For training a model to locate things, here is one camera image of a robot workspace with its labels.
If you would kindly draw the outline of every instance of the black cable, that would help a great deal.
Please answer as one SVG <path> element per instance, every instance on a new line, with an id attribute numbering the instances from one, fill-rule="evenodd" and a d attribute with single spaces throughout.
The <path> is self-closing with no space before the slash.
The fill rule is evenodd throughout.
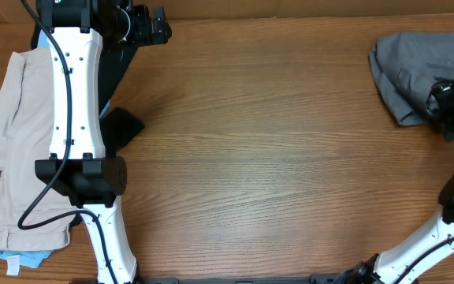
<path id="1" fill-rule="evenodd" d="M 453 242 L 454 242 L 454 237 L 450 237 L 449 239 L 442 241 L 441 243 L 439 243 L 439 244 L 435 245 L 434 247 L 432 247 L 431 249 L 427 250 L 419 258 L 417 258 L 415 261 L 413 261 L 413 263 L 411 263 L 411 265 L 406 267 L 404 272 L 399 276 L 399 278 L 393 284 L 399 284 L 404 279 L 404 277 L 406 277 L 409 274 L 409 272 L 411 272 L 411 270 L 413 268 L 415 268 L 416 265 L 418 265 L 418 263 L 420 263 L 422 260 L 424 260 L 432 252 L 437 251 L 438 249 L 442 248 L 445 245 L 450 245 Z"/>
<path id="2" fill-rule="evenodd" d="M 94 213 L 92 213 L 89 210 L 75 210 L 75 211 L 70 211 L 66 212 L 60 215 L 57 215 L 53 218 L 50 218 L 48 220 L 32 224 L 32 225 L 24 225 L 24 220 L 29 216 L 29 214 L 32 212 L 32 210 L 38 205 L 38 203 L 41 201 L 41 199 L 47 194 L 47 192 L 50 190 L 52 185 L 56 182 L 56 180 L 60 177 L 62 171 L 65 168 L 66 162 L 69 157 L 69 152 L 71 150 L 71 124 L 72 124 L 72 117 L 73 117 L 73 97 L 71 94 L 71 80 L 69 79 L 69 68 L 68 64 L 64 58 L 64 55 L 62 54 L 62 50 L 55 41 L 54 37 L 47 31 L 47 28 L 43 25 L 43 23 L 39 20 L 39 18 L 36 16 L 36 14 L 32 11 L 31 7 L 27 3 L 26 0 L 20 0 L 22 2 L 22 5 L 24 5 L 24 8 L 28 11 L 29 15 L 31 15 L 32 19 L 34 22 L 41 28 L 43 33 L 47 36 L 47 38 L 50 40 L 52 45 L 54 46 L 55 50 L 57 51 L 59 58 L 61 59 L 61 64 L 62 68 L 64 69 L 64 77 L 66 81 L 66 95 L 67 95 L 67 106 L 68 106 L 68 113 L 67 113 L 67 127 L 66 127 L 66 141 L 65 141 L 65 151 L 64 151 L 64 157 L 62 158 L 62 163 L 59 166 L 57 173 L 52 177 L 50 182 L 48 183 L 47 186 L 43 189 L 43 191 L 35 198 L 34 201 L 32 201 L 31 205 L 29 205 L 28 209 L 25 210 L 24 214 L 19 218 L 19 221 L 17 223 L 19 229 L 21 230 L 31 230 L 35 229 L 41 226 L 45 226 L 46 224 L 55 222 L 59 219 L 62 219 L 64 217 L 70 216 L 70 215 L 76 215 L 76 214 L 85 214 L 89 215 L 92 217 L 92 221 L 95 222 L 95 225 L 98 228 L 99 232 L 99 239 L 101 240 L 101 247 L 102 247 L 102 254 L 104 256 L 105 262 L 106 262 L 106 267 L 108 267 L 108 271 L 110 272 L 111 278 L 113 280 L 113 284 L 117 284 L 117 278 L 115 277 L 115 273 L 113 268 L 111 267 L 111 261 L 110 258 L 108 257 L 108 250 L 106 249 L 106 240 L 104 238 L 104 233 L 102 231 L 101 223 L 99 222 L 98 216 L 96 216 Z"/>

